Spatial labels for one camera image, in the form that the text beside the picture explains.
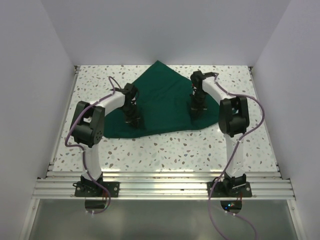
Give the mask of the green surgical cloth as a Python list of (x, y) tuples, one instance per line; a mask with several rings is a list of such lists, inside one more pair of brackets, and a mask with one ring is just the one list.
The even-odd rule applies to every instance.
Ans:
[(139, 91), (136, 103), (140, 115), (138, 127), (125, 123), (123, 111), (116, 109), (104, 119), (104, 137), (134, 139), (171, 132), (198, 131), (218, 123), (219, 104), (206, 96), (207, 109), (198, 116), (193, 115), (191, 80), (160, 61), (152, 64), (133, 85)]

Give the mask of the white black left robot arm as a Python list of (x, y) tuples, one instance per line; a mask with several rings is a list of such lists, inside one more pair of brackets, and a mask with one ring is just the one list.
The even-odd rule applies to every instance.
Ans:
[(83, 172), (80, 181), (72, 184), (75, 187), (75, 197), (118, 197), (120, 183), (103, 179), (99, 142), (104, 135), (105, 116), (116, 109), (123, 112), (125, 124), (134, 128), (139, 126), (141, 117), (136, 104), (138, 95), (137, 87), (127, 83), (123, 88), (114, 88), (111, 94), (101, 99), (77, 103), (64, 142), (66, 147), (78, 147), (81, 151)]

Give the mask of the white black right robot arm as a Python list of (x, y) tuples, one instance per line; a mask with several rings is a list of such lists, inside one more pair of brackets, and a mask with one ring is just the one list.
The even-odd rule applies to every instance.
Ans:
[(219, 103), (218, 127), (225, 139), (227, 163), (221, 176), (207, 183), (207, 191), (210, 197), (237, 197), (248, 187), (240, 139), (250, 125), (248, 101), (245, 96), (232, 95), (222, 89), (217, 83), (218, 75), (200, 70), (191, 74), (190, 110), (192, 117), (200, 117), (208, 108), (207, 96)]

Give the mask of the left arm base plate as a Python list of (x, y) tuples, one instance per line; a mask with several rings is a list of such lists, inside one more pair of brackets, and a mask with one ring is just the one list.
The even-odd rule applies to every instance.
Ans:
[[(119, 195), (120, 190), (120, 183), (117, 181), (103, 181), (100, 183), (104, 188), (106, 188), (109, 192), (108, 196), (112, 198), (117, 198)], [(75, 182), (72, 184), (73, 187), (75, 187), (75, 197), (85, 197), (85, 198), (94, 198), (94, 197), (102, 197), (106, 196), (105, 193), (103, 193), (103, 189), (96, 185), (92, 181), (88, 181), (85, 183), (82, 183), (81, 181)]]

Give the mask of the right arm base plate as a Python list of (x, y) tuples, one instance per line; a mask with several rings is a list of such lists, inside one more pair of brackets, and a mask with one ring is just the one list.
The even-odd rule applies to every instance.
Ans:
[(237, 188), (227, 188), (221, 181), (219, 181), (213, 192), (211, 193), (212, 186), (214, 185), (213, 181), (206, 183), (206, 189), (208, 195), (212, 198), (251, 198), (253, 196), (251, 185), (249, 182), (246, 182), (245, 185)]

